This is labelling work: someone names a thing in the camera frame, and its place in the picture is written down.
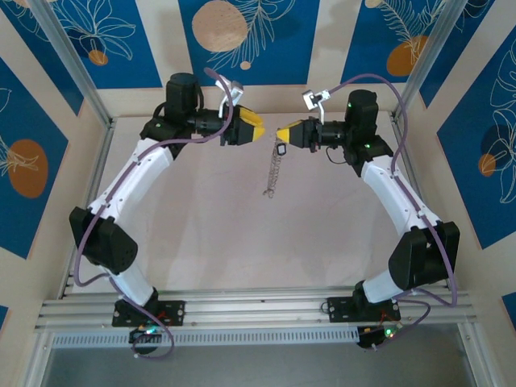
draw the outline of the white ventilation grille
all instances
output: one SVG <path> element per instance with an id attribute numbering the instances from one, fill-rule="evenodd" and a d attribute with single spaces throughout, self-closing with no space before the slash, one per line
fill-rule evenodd
<path id="1" fill-rule="evenodd" d="M 356 327 L 295 328 L 295 329 L 239 329 L 224 331 L 173 332 L 178 347 L 214 345 L 263 345 L 263 344 L 310 344 L 310 343 L 358 343 Z M 52 347 L 106 348 L 129 347 L 128 332 L 68 333 L 57 334 Z M 139 347 L 170 345 L 167 335 Z"/>

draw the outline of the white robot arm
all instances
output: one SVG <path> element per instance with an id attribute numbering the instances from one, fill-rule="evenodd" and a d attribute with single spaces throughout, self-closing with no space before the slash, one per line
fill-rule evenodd
<path id="1" fill-rule="evenodd" d="M 342 147 L 347 164 L 371 187 L 393 220 L 400 242 L 384 272 L 356 285 L 353 302 L 359 313 L 408 289 L 448 278 L 434 229 L 452 267 L 455 267 L 460 233 L 453 222 L 443 223 L 430 211 L 397 165 L 393 165 L 392 150 L 376 134 L 377 95 L 362 89 L 351 92 L 344 121 L 324 122 L 321 102 L 329 97 L 326 90 L 304 93 L 307 107 L 310 110 L 318 107 L 319 117 L 291 123 L 280 129 L 277 137 L 312 152 L 321 146 Z"/>
<path id="2" fill-rule="evenodd" d="M 243 93 L 242 85 L 224 77 L 220 80 L 230 90 L 234 107 L 229 126 L 221 134 L 221 145 L 242 145 L 260 138 L 264 134 L 261 118 L 236 105 Z M 220 81 L 217 86 L 223 89 Z M 191 74 L 172 75 L 166 94 L 166 102 L 158 106 L 153 118 L 145 124 L 141 139 L 118 176 L 86 209 L 76 207 L 69 217 L 77 246 L 80 247 L 81 242 L 84 245 L 79 253 L 99 266 L 129 300 L 153 315 L 158 311 L 157 292 L 138 267 L 135 260 L 138 246 L 124 228 L 154 181 L 178 157 L 185 140 L 191 139 L 193 134 L 216 135 L 228 116 L 227 95 L 217 110 L 204 109 L 198 80 Z M 173 139 L 183 142 L 161 145 Z M 85 236 L 88 228 L 91 232 Z M 76 284 L 82 285 L 77 278 Z M 138 326 L 138 321 L 138 318 L 131 320 L 128 326 Z"/>

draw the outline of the white table surface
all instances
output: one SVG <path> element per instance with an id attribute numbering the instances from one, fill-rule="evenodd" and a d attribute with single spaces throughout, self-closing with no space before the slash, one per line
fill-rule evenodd
<path id="1" fill-rule="evenodd" d="M 240 147 L 186 146 L 148 191 L 126 232 L 158 289 L 354 285 L 386 268 L 398 237 L 374 192 L 324 152 L 288 147 L 273 199 L 268 180 L 275 130 L 308 114 L 263 114 L 267 133 Z M 327 119 L 342 119 L 327 114 Z M 123 167 L 149 117 L 116 123 L 100 191 Z M 387 113 L 378 131 L 395 149 Z M 331 151 L 342 160 L 341 151 Z M 81 279 L 98 273 L 86 259 Z M 74 292 L 112 291 L 100 280 Z"/>

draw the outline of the metal spring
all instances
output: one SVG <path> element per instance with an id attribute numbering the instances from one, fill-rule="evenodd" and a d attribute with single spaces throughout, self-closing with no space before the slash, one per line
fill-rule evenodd
<path id="1" fill-rule="evenodd" d="M 281 156 L 277 154 L 278 144 L 281 144 L 281 140 L 276 138 L 273 155 L 271 157 L 271 166 L 268 171 L 267 189 L 263 193 L 263 195 L 268 195 L 271 199 L 273 198 L 274 191 L 276 190 L 277 178 L 280 176 Z"/>

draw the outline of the black mounting bracket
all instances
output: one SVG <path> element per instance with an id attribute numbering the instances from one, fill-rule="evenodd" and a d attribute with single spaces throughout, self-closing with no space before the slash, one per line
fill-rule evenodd
<path id="1" fill-rule="evenodd" d="M 182 327 L 185 318 L 185 302 L 155 300 L 152 302 L 152 311 L 149 310 L 149 313 L 156 316 L 167 327 Z M 155 326 L 156 323 L 124 300 L 118 300 L 114 304 L 111 325 L 113 327 L 140 327 Z"/>
<path id="2" fill-rule="evenodd" d="M 401 319 L 398 304 L 391 300 L 369 304 L 365 308 L 359 308 L 353 297 L 330 297 L 327 303 L 330 323 L 380 322 L 384 314 L 392 320 Z"/>

